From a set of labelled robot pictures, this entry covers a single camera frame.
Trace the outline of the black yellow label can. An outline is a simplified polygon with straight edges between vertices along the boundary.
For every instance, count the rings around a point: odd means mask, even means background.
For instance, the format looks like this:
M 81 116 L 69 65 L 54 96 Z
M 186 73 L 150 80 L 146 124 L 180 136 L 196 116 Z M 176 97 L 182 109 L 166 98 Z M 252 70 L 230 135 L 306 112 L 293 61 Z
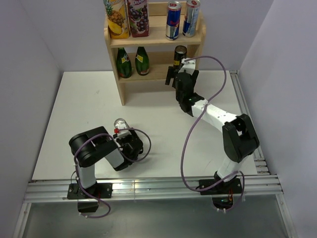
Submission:
M 182 67 L 182 60 L 187 57 L 187 48 L 184 45 L 178 45 L 174 50 L 173 68 L 179 71 Z

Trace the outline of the black gold band can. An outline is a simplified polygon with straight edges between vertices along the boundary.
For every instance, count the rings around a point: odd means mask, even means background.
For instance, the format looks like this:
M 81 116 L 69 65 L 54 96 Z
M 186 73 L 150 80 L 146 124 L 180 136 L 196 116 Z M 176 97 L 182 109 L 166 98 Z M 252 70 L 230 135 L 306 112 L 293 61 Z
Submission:
M 114 121 L 114 133 L 120 133 L 121 131 L 130 130 L 131 127 L 123 118 L 118 118 Z

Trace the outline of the green Perrier bottle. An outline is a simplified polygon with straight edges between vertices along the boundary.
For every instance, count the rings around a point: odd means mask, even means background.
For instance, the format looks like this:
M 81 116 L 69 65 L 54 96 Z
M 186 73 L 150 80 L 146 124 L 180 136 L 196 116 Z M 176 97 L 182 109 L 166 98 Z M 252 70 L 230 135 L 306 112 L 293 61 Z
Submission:
M 139 75 L 145 76 L 149 73 L 150 61 L 144 47 L 138 47 L 135 56 L 135 67 Z
M 132 75 L 132 64 L 124 48 L 118 48 L 116 66 L 120 77 L 129 78 Z

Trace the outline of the blue Red Bull can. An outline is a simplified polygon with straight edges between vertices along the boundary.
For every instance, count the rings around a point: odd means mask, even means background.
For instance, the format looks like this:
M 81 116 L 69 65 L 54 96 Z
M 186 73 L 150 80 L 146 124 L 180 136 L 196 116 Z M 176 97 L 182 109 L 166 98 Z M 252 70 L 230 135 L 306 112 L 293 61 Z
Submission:
M 170 1 L 167 4 L 165 35 L 169 40 L 176 40 L 178 38 L 181 8 L 182 6 L 178 1 Z

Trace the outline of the silver Red Bull can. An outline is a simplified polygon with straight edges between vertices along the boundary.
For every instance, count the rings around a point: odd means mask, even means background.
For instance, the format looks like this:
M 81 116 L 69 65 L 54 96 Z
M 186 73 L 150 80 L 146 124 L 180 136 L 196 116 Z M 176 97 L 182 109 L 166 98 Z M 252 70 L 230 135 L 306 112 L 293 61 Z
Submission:
M 186 9 L 182 30 L 182 33 L 185 37 L 193 37 L 195 35 L 200 5 L 201 3 L 199 0 L 186 1 Z

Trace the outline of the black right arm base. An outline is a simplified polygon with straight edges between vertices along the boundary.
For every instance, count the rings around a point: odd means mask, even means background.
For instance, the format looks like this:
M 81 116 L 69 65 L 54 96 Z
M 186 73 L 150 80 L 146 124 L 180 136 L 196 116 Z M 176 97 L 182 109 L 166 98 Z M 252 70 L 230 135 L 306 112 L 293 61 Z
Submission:
M 200 195 L 211 195 L 212 203 L 216 209 L 230 209 L 234 205 L 234 195 L 244 193 L 244 182 L 234 177 L 229 182 L 221 182 L 215 187 L 201 191 Z

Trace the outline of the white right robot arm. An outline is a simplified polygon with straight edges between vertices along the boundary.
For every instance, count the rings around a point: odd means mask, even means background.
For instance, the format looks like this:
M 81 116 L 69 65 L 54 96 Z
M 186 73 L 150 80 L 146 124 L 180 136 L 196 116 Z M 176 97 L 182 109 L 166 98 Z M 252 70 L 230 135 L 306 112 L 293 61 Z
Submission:
M 196 125 L 203 120 L 222 133 L 224 160 L 215 172 L 214 187 L 219 193 L 226 193 L 245 158 L 252 155 L 260 146 L 254 125 L 247 114 L 235 115 L 224 111 L 194 92 L 199 75 L 196 69 L 183 66 L 180 70 L 168 68 L 165 84 L 175 89 L 176 100 L 181 110 L 195 117 Z

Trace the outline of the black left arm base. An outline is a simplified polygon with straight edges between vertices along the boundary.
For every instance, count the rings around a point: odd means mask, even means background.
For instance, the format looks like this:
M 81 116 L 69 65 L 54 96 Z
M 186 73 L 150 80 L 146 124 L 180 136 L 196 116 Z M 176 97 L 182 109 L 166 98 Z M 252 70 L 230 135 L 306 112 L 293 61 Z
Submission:
M 67 192 L 68 200 L 78 200 L 77 209 L 80 213 L 95 213 L 99 207 L 99 201 L 81 202 L 83 199 L 109 199 L 112 195 L 112 183 L 95 183 L 85 189 L 84 192 L 78 183 L 71 183 Z

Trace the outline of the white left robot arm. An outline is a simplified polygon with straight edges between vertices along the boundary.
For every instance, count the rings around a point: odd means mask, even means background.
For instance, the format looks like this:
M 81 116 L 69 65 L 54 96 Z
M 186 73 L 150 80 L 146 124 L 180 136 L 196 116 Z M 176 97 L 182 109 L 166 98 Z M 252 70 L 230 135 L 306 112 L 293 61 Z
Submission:
M 98 189 L 95 163 L 105 158 L 115 171 L 121 171 L 138 160 L 143 153 L 143 142 L 126 123 L 114 127 L 110 135 L 100 126 L 73 136 L 69 141 L 75 156 L 79 193 L 85 198 L 93 197 Z

